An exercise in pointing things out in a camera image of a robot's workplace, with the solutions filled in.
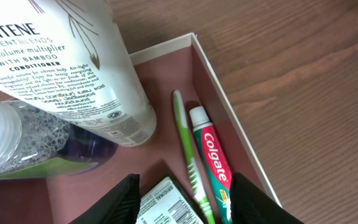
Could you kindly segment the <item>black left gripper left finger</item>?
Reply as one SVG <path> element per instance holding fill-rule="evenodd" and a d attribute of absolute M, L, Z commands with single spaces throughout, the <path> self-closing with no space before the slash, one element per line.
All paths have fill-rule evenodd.
<path fill-rule="evenodd" d="M 139 174 L 129 174 L 70 224 L 135 224 L 140 210 L 139 183 Z"/>

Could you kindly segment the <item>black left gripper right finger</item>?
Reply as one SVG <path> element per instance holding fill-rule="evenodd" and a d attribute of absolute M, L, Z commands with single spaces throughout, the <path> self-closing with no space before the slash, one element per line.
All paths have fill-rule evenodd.
<path fill-rule="evenodd" d="M 229 193 L 233 224 L 303 224 L 241 173 L 232 175 Z"/>

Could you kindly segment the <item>green white soap packet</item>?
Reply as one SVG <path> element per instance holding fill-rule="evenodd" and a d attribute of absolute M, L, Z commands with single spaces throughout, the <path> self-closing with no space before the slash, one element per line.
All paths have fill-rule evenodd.
<path fill-rule="evenodd" d="M 136 224 L 203 224 L 171 178 L 166 177 L 140 201 Z"/>

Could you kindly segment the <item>green toothbrush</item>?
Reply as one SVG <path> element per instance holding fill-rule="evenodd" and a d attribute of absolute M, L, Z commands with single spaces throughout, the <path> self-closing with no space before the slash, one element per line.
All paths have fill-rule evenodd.
<path fill-rule="evenodd" d="M 185 106 L 179 90 L 174 90 L 172 95 L 173 114 L 177 125 L 181 145 L 186 160 L 188 178 L 190 181 L 193 198 L 198 203 L 207 224 L 215 224 L 212 208 L 207 198 L 201 174 L 199 172 L 195 156 L 192 148 L 191 138 L 189 134 L 188 122 L 186 118 Z"/>

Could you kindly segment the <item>teal toothpaste tube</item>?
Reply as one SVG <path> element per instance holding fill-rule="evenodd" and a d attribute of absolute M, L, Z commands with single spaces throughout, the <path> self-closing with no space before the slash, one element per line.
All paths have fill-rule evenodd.
<path fill-rule="evenodd" d="M 232 170 L 205 109 L 202 106 L 193 108 L 190 110 L 190 118 L 219 215 L 224 224 L 230 224 L 232 223 L 230 196 Z"/>

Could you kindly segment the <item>clear soap pump bottle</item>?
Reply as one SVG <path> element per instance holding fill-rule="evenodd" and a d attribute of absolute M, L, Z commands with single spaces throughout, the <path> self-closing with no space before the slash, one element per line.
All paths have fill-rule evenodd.
<path fill-rule="evenodd" d="M 117 144 L 20 100 L 0 101 L 0 180 L 94 169 Z"/>

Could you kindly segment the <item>white lotion tube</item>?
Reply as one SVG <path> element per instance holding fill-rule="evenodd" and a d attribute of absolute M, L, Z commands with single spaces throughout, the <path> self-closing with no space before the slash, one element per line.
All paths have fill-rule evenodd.
<path fill-rule="evenodd" d="M 107 0 L 0 0 L 0 91 L 121 146 L 157 125 Z"/>

